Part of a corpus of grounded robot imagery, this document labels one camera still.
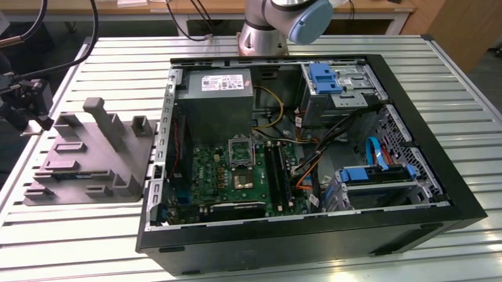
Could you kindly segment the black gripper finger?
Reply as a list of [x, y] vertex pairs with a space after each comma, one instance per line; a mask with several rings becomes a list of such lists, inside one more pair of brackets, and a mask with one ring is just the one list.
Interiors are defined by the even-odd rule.
[[24, 131], [28, 126], [25, 117], [11, 107], [8, 103], [1, 104], [1, 118], [17, 131]]
[[21, 81], [24, 94], [21, 95], [25, 116], [36, 121], [41, 129], [49, 130], [53, 120], [49, 118], [52, 108], [51, 86], [44, 79]]

